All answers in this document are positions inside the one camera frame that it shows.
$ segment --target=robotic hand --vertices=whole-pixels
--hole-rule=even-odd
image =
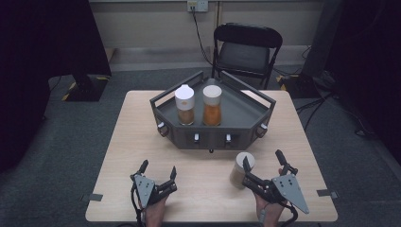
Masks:
[[[298,209],[303,211],[305,214],[309,214],[304,195],[302,194],[301,188],[298,185],[298,181],[295,175],[298,173],[298,169],[292,167],[287,163],[283,152],[278,149],[275,152],[280,165],[283,166],[283,170],[279,177],[269,180],[261,180],[251,173],[251,167],[248,162],[248,158],[245,157],[243,166],[245,170],[245,178],[242,184],[250,188],[254,193],[259,195],[265,201],[269,203],[279,203],[280,205],[288,208],[292,213],[292,218],[286,221],[283,226],[287,226],[298,218],[298,212],[293,207],[295,205]]]
[[[148,160],[145,160],[139,170],[131,175],[131,180],[133,181],[131,189],[131,201],[136,212],[136,219],[139,226],[143,226],[143,221],[141,219],[142,211],[147,208],[147,206],[152,205],[161,199],[167,197],[169,194],[177,191],[177,185],[174,180],[177,176],[176,167],[174,166],[171,170],[170,180],[160,185],[155,184],[152,179],[149,179],[143,175],[148,166]],[[142,209],[139,209],[133,197],[136,191],[136,196],[138,202],[141,203]]]

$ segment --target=wooden table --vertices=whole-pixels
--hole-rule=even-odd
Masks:
[[[237,189],[229,176],[241,150],[182,150],[162,137],[149,100],[161,91],[127,93],[113,137],[97,178],[94,194],[102,201],[90,201],[89,221],[135,221],[131,204],[130,175],[148,159],[145,175],[157,184],[169,179],[177,167],[178,190],[166,203],[165,221],[171,222],[255,222],[254,196],[250,189]],[[319,197],[326,189],[322,173],[287,92],[263,91],[277,101],[267,134],[247,149],[255,157],[252,173],[262,179],[278,176],[280,166],[274,152],[280,149],[287,161],[299,169],[298,182],[310,214],[298,210],[297,221],[335,221],[337,211],[330,197]],[[280,220],[292,217],[285,209]]]

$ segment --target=small cup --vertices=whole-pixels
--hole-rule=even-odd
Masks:
[[[178,119],[182,125],[192,125],[194,123],[194,94],[194,90],[187,84],[181,85],[181,87],[174,93],[178,110]]]
[[[221,93],[217,85],[203,88],[203,124],[217,126],[221,123]]]
[[[245,170],[244,170],[244,158],[248,158],[248,162],[250,164],[251,169],[254,167],[254,157],[249,152],[240,152],[237,154],[235,158],[235,164],[233,170],[230,174],[230,182],[233,186],[238,189],[244,189],[245,186],[242,185],[245,177]]]

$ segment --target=tray knob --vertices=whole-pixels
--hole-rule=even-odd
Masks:
[[[260,126],[256,129],[256,136],[259,138],[262,138],[265,136],[266,132],[268,131],[268,126],[266,126],[264,123],[260,124]]]
[[[230,148],[231,147],[231,134],[226,134],[226,139],[225,139],[225,146],[226,148]]]
[[[195,133],[194,135],[194,144],[198,144],[200,142],[200,134]]]
[[[166,137],[168,135],[168,126],[165,122],[160,123],[157,125],[157,131],[163,136]]]

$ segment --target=black office chair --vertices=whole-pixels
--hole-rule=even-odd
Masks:
[[[260,84],[268,87],[271,70],[273,69],[283,38],[274,29],[265,26],[252,26],[237,23],[227,23],[218,26],[214,33],[215,47],[212,78],[215,71],[220,75],[226,71],[233,75],[262,79]],[[218,51],[218,42],[223,42]],[[274,53],[270,58],[270,49]]]

